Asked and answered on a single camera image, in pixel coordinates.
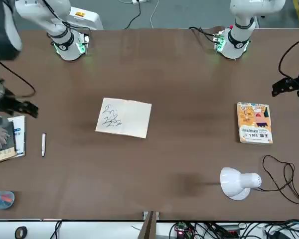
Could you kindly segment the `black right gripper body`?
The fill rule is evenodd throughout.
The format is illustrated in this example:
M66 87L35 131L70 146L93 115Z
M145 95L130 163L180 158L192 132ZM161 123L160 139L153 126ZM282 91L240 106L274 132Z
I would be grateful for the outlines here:
M19 101L16 99L15 94L6 87L4 87L3 89L4 94L0 98L0 112L19 112Z

